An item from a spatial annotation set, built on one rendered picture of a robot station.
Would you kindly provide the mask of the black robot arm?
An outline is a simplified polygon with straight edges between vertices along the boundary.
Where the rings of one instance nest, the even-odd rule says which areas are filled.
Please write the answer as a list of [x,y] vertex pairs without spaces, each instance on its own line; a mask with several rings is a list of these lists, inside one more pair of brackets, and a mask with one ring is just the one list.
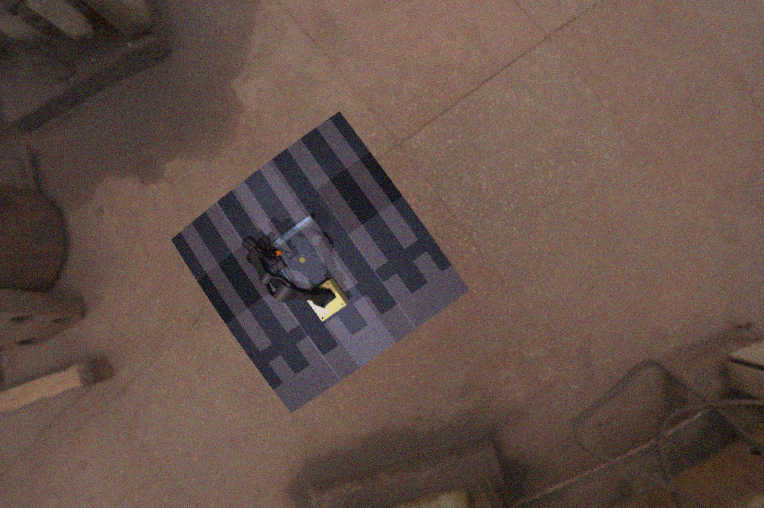
[[[325,308],[328,303],[336,298],[334,293],[328,289],[315,287],[313,290],[296,287],[293,282],[285,277],[273,274],[267,265],[270,262],[271,252],[263,249],[262,246],[251,237],[242,242],[242,246],[249,251],[246,256],[249,264],[253,264],[256,272],[266,289],[269,296],[278,302],[288,302],[292,299],[310,300],[314,305]],[[269,282],[274,278],[280,278],[278,288],[273,292]]]

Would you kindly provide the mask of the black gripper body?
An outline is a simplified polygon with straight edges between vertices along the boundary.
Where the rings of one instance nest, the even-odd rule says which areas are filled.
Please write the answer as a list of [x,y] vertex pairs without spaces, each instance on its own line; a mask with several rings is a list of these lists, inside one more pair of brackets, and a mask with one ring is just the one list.
[[279,272],[285,267],[287,267],[287,265],[283,260],[280,259],[280,257],[277,257],[275,249],[270,244],[268,244],[269,242],[271,242],[271,240],[268,236],[266,236],[258,240],[257,243],[259,243],[263,249],[268,249],[271,252],[270,260],[272,260],[272,262],[275,262],[275,265],[273,266],[273,268],[276,272]]

